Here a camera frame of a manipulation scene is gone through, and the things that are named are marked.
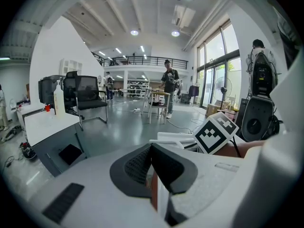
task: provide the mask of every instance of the ceiling light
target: ceiling light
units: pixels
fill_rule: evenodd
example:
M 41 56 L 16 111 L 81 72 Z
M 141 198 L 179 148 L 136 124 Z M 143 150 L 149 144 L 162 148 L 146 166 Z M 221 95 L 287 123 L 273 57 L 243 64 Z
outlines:
M 138 35 L 138 31 L 137 31 L 137 30 L 132 30 L 132 31 L 131 31 L 131 35 L 137 36 L 137 35 Z
M 180 33 L 179 33 L 178 31 L 173 31 L 173 32 L 171 33 L 171 35 L 174 36 L 174 37 L 177 37 L 177 36 L 180 35 Z

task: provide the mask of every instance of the backpack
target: backpack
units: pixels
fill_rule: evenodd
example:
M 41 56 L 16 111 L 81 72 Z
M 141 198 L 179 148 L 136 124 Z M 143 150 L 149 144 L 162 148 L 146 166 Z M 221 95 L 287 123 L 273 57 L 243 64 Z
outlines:
M 110 84 L 110 85 L 112 85 L 113 84 L 113 79 L 111 77 L 108 77 L 107 83 Z

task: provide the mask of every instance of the office chair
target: office chair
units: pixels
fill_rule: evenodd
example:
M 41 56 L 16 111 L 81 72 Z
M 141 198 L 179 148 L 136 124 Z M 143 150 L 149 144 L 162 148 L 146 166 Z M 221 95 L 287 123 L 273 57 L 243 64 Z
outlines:
M 73 107 L 76 106 L 76 76 L 77 71 L 68 72 L 66 78 L 63 80 L 63 96 L 65 102 L 66 113 L 78 116 L 78 113 L 74 111 Z
M 101 100 L 101 98 L 99 97 L 99 93 L 104 93 L 104 95 L 106 95 L 105 91 L 98 90 L 97 77 L 76 76 L 75 96 L 76 96 L 76 105 L 77 105 L 78 114 L 80 114 L 80 110 L 105 107 L 106 119 L 103 119 L 100 116 L 96 116 L 96 117 L 85 119 L 84 121 L 99 119 L 99 120 L 103 121 L 104 123 L 107 123 L 107 121 L 108 121 L 108 113 L 107 113 L 108 104 Z M 81 117 L 79 117 L 79 120 L 80 120 L 79 124 L 80 124 L 81 130 L 83 131 L 82 122 L 84 122 L 84 121 L 82 121 Z

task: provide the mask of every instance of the fan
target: fan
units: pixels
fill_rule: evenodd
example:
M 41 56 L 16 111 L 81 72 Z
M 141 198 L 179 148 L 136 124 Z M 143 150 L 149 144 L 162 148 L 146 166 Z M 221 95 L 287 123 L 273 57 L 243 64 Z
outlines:
M 225 82 L 225 77 L 220 77 L 217 79 L 215 82 L 215 89 L 214 89 L 214 94 L 213 97 L 217 100 L 220 101 L 220 109 L 222 109 L 223 106 L 223 101 L 225 101 L 231 94 L 232 91 L 232 83 L 231 81 L 226 78 L 226 87 L 224 85 Z

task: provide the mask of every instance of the gray floor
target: gray floor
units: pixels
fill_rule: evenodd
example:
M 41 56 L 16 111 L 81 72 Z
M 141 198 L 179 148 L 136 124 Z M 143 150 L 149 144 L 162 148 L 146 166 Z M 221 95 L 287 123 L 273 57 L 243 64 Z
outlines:
M 142 101 L 134 101 L 132 98 L 116 97 L 113 101 L 108 101 L 108 124 L 100 120 L 84 122 L 84 134 L 88 141 L 88 147 L 85 152 L 88 157 L 112 152 L 121 148 L 133 145 L 144 145 L 150 139 L 157 139 L 158 132 L 168 133 L 189 133 L 194 130 L 198 124 L 193 123 L 192 119 L 205 119 L 205 110 L 196 106 L 179 104 L 174 105 L 174 112 L 170 122 L 179 127 L 177 128 L 169 122 L 164 123 L 163 117 L 152 115 L 151 124 L 149 124 L 148 115 L 134 114 L 135 108 L 142 108 Z M 83 111 L 85 117 L 101 115 L 105 116 L 105 109 L 91 109 Z M 10 141 L 0 143 L 0 164 L 3 169 L 4 162 L 9 156 L 19 157 L 19 145 L 25 141 L 25 133 L 19 133 Z M 29 198 L 46 182 L 53 177 L 46 170 L 39 160 L 14 161 L 8 168 L 3 169 L 3 177 L 11 190 L 23 197 Z

